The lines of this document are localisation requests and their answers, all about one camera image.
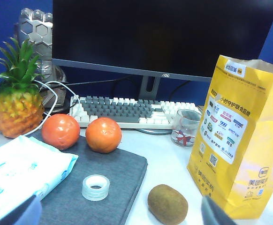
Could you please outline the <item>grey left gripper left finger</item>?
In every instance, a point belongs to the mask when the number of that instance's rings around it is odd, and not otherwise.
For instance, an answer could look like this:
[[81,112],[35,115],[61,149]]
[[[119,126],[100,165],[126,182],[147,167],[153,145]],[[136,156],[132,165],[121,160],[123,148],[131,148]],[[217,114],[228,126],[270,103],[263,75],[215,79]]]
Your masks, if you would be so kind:
[[0,225],[38,225],[42,205],[36,195],[21,203],[0,220]]

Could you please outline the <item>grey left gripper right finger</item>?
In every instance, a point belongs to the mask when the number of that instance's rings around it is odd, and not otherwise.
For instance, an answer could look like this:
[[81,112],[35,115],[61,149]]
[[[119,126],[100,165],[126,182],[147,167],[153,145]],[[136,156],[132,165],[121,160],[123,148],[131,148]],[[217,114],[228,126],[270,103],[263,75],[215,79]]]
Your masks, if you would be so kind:
[[201,211],[204,225],[236,225],[209,196],[203,196]]

